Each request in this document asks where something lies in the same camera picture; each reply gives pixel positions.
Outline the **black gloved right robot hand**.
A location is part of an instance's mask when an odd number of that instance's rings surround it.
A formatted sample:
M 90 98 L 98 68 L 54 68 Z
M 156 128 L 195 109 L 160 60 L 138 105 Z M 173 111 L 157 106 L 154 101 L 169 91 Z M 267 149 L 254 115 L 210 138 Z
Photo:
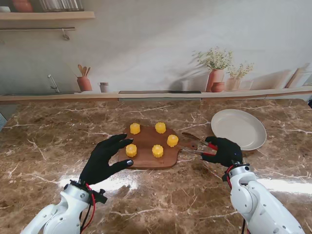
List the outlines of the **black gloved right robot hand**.
M 206 142 L 217 147 L 214 156 L 201 155 L 201 160 L 210 163 L 219 163 L 225 167 L 231 167 L 233 163 L 243 163 L 243 154 L 238 144 L 221 137 L 208 136 Z

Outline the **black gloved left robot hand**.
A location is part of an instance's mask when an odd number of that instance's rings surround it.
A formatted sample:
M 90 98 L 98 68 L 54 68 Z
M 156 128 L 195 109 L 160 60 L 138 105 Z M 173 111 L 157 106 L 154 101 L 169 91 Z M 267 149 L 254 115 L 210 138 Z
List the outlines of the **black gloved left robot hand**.
M 132 166 L 134 162 L 131 159 L 109 165 L 111 157 L 118 153 L 120 149 L 132 144 L 132 142 L 133 139 L 127 138 L 127 134 L 114 135 L 99 142 L 91 152 L 79 176 L 80 183 L 94 185 Z

